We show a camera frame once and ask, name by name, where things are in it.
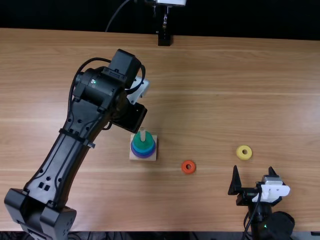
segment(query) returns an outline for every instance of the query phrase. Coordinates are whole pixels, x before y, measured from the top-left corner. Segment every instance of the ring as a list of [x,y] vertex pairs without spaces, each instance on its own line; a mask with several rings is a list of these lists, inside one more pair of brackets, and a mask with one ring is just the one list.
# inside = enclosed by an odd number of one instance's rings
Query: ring
[[187,160],[182,163],[181,169],[185,174],[193,174],[196,171],[196,164],[191,160]]

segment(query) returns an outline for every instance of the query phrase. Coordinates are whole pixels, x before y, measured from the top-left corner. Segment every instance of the purple ring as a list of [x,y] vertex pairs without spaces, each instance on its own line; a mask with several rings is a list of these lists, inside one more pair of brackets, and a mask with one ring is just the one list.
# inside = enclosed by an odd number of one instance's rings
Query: purple ring
[[138,153],[135,149],[134,149],[134,146],[133,146],[133,141],[131,142],[130,144],[130,147],[131,147],[131,151],[133,152],[133,154],[135,156],[137,156],[138,158],[140,159],[146,159],[146,158],[149,158],[152,154],[154,154],[155,150],[156,150],[156,143],[155,141],[153,141],[153,148],[150,150],[149,153],[145,153],[145,154],[141,154],[141,153]]

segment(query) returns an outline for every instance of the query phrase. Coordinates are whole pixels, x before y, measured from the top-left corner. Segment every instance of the wood grain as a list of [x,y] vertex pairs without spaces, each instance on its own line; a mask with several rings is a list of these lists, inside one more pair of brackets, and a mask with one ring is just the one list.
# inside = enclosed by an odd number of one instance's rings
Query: wood grain
[[[140,102],[159,138],[157,162],[129,162],[130,133],[102,132],[72,185],[74,231],[242,231],[245,207],[228,196],[273,166],[291,187],[275,210],[296,231],[320,231],[320,43],[317,41],[0,29],[0,199],[22,188],[65,121],[74,73],[118,48],[151,82]],[[236,157],[239,145],[253,150]],[[181,163],[193,160],[195,174]],[[20,230],[0,204],[0,230]]]

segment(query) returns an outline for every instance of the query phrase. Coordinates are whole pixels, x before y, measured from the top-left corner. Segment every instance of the cable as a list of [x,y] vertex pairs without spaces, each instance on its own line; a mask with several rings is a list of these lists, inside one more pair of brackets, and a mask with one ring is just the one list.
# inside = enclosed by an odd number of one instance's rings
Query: cable
[[76,85],[76,79],[77,79],[77,76],[78,74],[82,71],[82,69],[84,69],[84,67],[86,65],[88,65],[89,63],[91,62],[94,62],[94,61],[102,61],[102,62],[107,62],[107,63],[111,63],[111,61],[109,59],[106,59],[106,58],[102,58],[102,57],[93,57],[93,58],[90,58],[89,60],[85,61],[79,68],[78,70],[76,71],[74,77],[73,77],[73,80],[72,80],[72,83],[71,83],[71,87],[70,87],[70,91],[69,91],[69,101],[68,101],[68,117],[69,117],[69,114],[71,112],[71,103],[72,103],[72,95],[73,95],[73,92],[74,92],[74,88],[75,88],[75,85]]
[[102,130],[109,130],[112,126],[112,122],[109,122],[107,127],[102,128]]
[[195,240],[199,240],[198,236],[196,235],[196,233],[193,231],[192,235],[194,236]]
[[78,235],[78,234],[76,234],[76,233],[69,232],[69,235],[75,235],[79,240],[81,240],[81,237],[79,237],[79,235]]
[[125,0],[125,1],[118,7],[118,9],[114,12],[114,14],[112,15],[112,17],[111,17],[110,20],[109,20],[108,25],[107,25],[106,28],[105,28],[105,32],[108,32],[109,27],[110,27],[112,21],[115,19],[116,15],[117,15],[117,14],[119,13],[119,11],[123,8],[123,6],[126,5],[128,2],[130,2],[130,0]]
[[146,77],[146,68],[145,68],[144,65],[141,65],[140,69],[141,69],[141,72],[142,72],[142,78],[141,78],[140,83],[137,86],[135,86],[135,87],[133,87],[133,88],[131,88],[129,90],[126,90],[125,91],[126,94],[128,94],[128,95],[133,94],[135,91],[137,91],[140,88],[141,84],[144,84],[144,79]]
[[250,217],[249,222],[248,222],[247,225],[245,226],[245,230],[244,230],[244,232],[243,232],[243,234],[242,234],[241,240],[245,240],[245,237],[247,236],[247,233],[248,233],[248,229],[249,229],[249,227],[250,227],[250,225],[251,225],[252,220],[254,219],[254,217],[255,217],[255,215],[256,215],[256,212],[257,212],[257,209],[258,209],[258,205],[260,204],[260,201],[261,201],[262,189],[261,189],[261,186],[258,186],[258,188],[259,188],[258,201],[256,202],[256,205],[255,205],[255,207],[254,207],[254,210],[253,210],[253,212],[252,212],[252,215],[251,215],[251,217]]
[[[243,227],[244,227],[244,229],[246,229],[246,222],[247,222],[248,216],[249,216],[249,212],[247,211],[247,212],[246,212],[246,215],[245,215],[245,217],[244,217],[244,220],[243,220]],[[249,234],[248,232],[247,232],[246,234],[247,234],[249,237],[252,238],[252,235],[251,235],[251,234]]]

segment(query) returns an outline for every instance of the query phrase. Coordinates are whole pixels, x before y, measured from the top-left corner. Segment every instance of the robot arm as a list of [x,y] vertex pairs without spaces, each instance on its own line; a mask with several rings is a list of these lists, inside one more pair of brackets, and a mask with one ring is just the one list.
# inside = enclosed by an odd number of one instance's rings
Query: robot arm
[[[66,121],[48,156],[24,188],[10,189],[4,200],[12,219],[37,240],[67,239],[77,213],[66,206],[69,191],[101,130],[109,123],[136,133],[147,113],[143,105],[127,98],[144,83],[140,61],[119,49],[108,67],[81,72],[94,60],[108,62],[92,58],[80,67],[70,88]],[[140,83],[129,89],[140,68]]]
[[233,167],[228,195],[237,195],[236,205],[247,206],[248,213],[244,218],[245,227],[242,239],[248,239],[248,228],[251,226],[253,240],[290,240],[295,227],[295,220],[286,212],[272,212],[272,207],[289,194],[290,188],[272,167],[268,175],[257,181],[255,187],[242,187],[238,168]]

